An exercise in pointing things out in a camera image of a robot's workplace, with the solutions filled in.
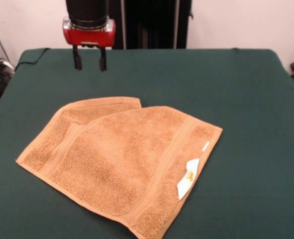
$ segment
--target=terry cloth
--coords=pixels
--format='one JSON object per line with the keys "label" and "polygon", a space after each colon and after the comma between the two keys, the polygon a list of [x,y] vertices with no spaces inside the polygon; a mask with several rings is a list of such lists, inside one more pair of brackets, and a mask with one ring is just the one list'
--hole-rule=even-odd
{"label": "terry cloth", "polygon": [[138,238],[162,238],[194,185],[179,200],[187,162],[199,158],[196,180],[222,129],[170,107],[139,108],[138,99],[74,104],[60,109],[16,162]]}

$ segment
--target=care label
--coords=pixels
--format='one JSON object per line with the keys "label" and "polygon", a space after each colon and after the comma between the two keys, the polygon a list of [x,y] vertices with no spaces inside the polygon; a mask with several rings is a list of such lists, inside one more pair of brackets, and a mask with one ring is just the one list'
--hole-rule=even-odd
{"label": "care label", "polygon": [[179,200],[181,200],[185,196],[185,194],[191,188],[193,182],[196,180],[197,167],[199,162],[199,158],[187,162],[187,173],[178,183]]}

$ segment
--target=green table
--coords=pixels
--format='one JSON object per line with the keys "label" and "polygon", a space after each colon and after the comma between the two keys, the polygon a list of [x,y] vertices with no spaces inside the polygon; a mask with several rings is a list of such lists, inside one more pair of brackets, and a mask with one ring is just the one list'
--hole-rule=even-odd
{"label": "green table", "polygon": [[[34,61],[42,49],[25,51]],[[270,50],[48,50],[0,101],[0,239],[132,238],[15,164],[61,106],[132,96],[224,129],[165,238],[294,238],[294,84]]]}

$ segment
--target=brown towel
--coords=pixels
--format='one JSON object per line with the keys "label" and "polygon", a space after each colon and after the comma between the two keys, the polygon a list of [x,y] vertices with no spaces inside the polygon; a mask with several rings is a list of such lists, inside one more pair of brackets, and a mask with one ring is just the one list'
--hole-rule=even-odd
{"label": "brown towel", "polygon": [[[115,102],[104,98],[63,107],[16,162],[138,238],[161,238],[222,129],[169,107],[138,109],[137,99],[111,99]],[[110,103],[116,107],[102,106]],[[196,158],[193,175],[186,165]],[[179,200],[183,179],[192,184]]]}

